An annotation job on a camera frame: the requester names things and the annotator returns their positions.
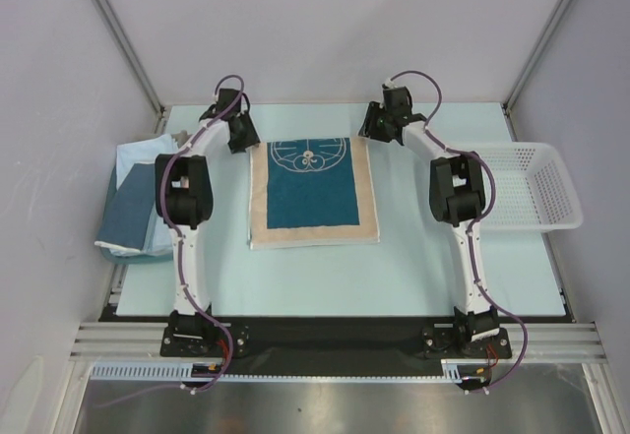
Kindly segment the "teal beige Doraemon towel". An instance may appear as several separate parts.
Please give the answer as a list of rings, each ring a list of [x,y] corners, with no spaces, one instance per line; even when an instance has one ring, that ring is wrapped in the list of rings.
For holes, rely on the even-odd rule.
[[[277,141],[252,149],[251,249],[379,241],[365,139],[354,136]]]

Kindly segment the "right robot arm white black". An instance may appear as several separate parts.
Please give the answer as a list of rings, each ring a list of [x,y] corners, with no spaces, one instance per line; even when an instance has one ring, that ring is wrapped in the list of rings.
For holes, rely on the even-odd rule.
[[[477,153],[455,149],[430,131],[429,119],[413,111],[408,88],[389,82],[382,85],[382,94],[380,102],[368,103],[359,135],[395,141],[429,163],[429,210],[450,227],[463,282],[463,300],[454,307],[453,344],[461,355],[477,356],[500,331],[480,250],[480,222],[494,206],[496,186],[485,192],[483,173],[488,167]]]

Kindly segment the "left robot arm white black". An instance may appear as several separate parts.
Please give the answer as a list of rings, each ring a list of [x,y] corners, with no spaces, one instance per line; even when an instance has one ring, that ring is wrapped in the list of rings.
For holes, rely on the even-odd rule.
[[[156,209],[169,229],[176,277],[163,357],[209,356],[229,341],[230,333],[212,316],[203,250],[204,225],[215,203],[209,158],[223,147],[237,154],[259,143],[246,93],[218,88],[198,129],[177,152],[156,158]]]

